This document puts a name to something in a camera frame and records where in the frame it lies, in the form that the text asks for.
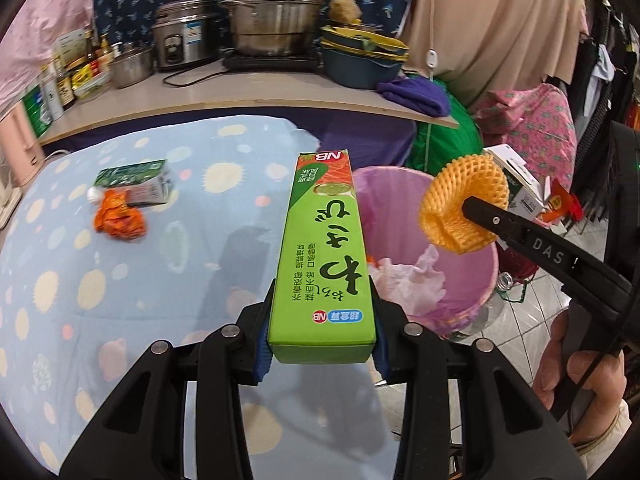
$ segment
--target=green fabric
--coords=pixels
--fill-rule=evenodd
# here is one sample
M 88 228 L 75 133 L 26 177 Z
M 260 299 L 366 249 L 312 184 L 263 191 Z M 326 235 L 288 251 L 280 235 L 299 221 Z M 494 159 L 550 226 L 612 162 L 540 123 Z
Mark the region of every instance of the green fabric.
M 429 163 L 426 173 L 437 175 L 449 162 L 464 155 L 482 153 L 482 140 L 474 120 L 460 102 L 453 97 L 442 81 L 435 81 L 447 92 L 451 101 L 451 116 L 460 123 L 457 130 L 431 125 L 431 139 L 429 142 Z M 418 134 L 414 146 L 404 166 L 412 170 L 425 171 L 424 153 L 427 140 L 427 123 L 417 123 Z

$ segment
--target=sleeve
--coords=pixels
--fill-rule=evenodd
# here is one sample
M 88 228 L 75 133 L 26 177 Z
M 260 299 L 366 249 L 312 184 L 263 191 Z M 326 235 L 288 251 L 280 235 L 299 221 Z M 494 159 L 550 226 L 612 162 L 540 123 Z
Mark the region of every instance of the sleeve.
M 587 471 L 587 476 L 591 477 L 598 468 L 604 464 L 609 455 L 616 449 L 625 436 L 626 431 L 631 427 L 629 418 L 629 407 L 626 402 L 620 402 L 618 416 L 613 421 L 611 427 L 599 439 L 588 444 L 577 447 L 576 451 L 580 455 L 580 460 Z

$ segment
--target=blue gripper pad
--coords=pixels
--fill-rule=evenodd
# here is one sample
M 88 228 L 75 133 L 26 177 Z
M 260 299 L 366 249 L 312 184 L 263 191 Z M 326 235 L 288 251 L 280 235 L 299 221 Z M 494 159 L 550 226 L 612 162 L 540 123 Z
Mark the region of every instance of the blue gripper pad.
M 373 347 L 373 364 L 376 370 L 380 372 L 382 378 L 386 381 L 391 376 L 391 365 L 388 360 L 388 345 L 386 344 L 386 336 L 382 330 L 382 326 L 376 317 L 376 345 Z
M 258 383 L 261 383 L 264 376 L 269 372 L 271 361 L 273 361 L 273 352 L 267 343 L 268 328 L 269 317 L 264 320 L 264 324 L 258 334 L 258 339 L 255 342 L 254 379 Z

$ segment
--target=hand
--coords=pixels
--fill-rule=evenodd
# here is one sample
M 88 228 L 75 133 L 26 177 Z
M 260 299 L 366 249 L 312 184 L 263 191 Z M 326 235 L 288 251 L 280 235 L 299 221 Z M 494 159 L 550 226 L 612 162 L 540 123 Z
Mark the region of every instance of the hand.
M 566 334 L 568 321 L 568 314 L 564 311 L 552 323 L 551 341 L 542 354 L 540 367 L 533 381 L 533 391 L 548 410 L 554 403 L 554 389 L 564 375 L 561 358 L 562 339 Z M 566 364 L 566 372 L 574 383 L 580 381 L 597 355 L 598 352 L 594 351 L 581 351 L 571 355 Z M 584 384 L 584 389 L 593 390 L 596 397 L 574 429 L 574 434 L 569 439 L 572 444 L 591 442 L 609 429 L 618 414 L 625 387 L 624 354 L 620 352 L 617 359 L 605 355 Z

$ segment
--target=purple towel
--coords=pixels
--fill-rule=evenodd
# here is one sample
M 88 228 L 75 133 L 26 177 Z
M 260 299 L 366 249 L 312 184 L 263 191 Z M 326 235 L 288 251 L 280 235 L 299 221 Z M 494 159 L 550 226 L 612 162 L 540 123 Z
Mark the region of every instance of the purple towel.
M 385 99 L 430 117 L 446 117 L 451 113 L 446 92 L 422 76 L 379 83 L 376 90 Z

